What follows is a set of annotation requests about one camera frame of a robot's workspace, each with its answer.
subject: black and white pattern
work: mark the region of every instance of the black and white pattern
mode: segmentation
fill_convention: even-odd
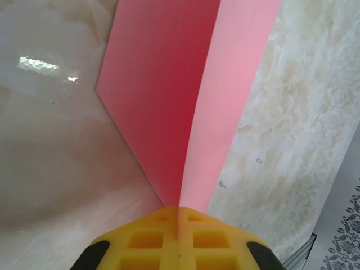
[[[360,186],[356,190],[350,200],[352,205],[346,209],[349,214],[343,216],[342,226],[332,241],[334,246],[328,249],[331,254],[323,261],[326,267],[320,270],[360,269]]]

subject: folded pink paper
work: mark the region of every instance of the folded pink paper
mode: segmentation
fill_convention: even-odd
[[[119,0],[97,92],[164,205],[206,211],[280,0]]]

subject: glossy surface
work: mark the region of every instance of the glossy surface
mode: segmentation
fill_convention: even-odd
[[[0,268],[70,269],[95,237],[162,207],[95,93],[114,3],[5,4]]]

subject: small dark speck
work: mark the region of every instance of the small dark speck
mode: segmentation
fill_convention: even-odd
[[[225,184],[224,184],[224,182],[222,180],[219,181],[218,186],[226,188],[226,186],[225,186]]]

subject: marble surface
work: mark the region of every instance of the marble surface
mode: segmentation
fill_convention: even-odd
[[[95,94],[115,0],[0,0],[0,268],[69,269],[161,202]],[[360,2],[283,0],[209,214],[285,258],[360,119]]]
[[[315,226],[360,120],[360,2],[283,0],[208,213],[285,260]]]
[[[70,269],[162,207],[95,93],[114,1],[0,1],[0,268]]]

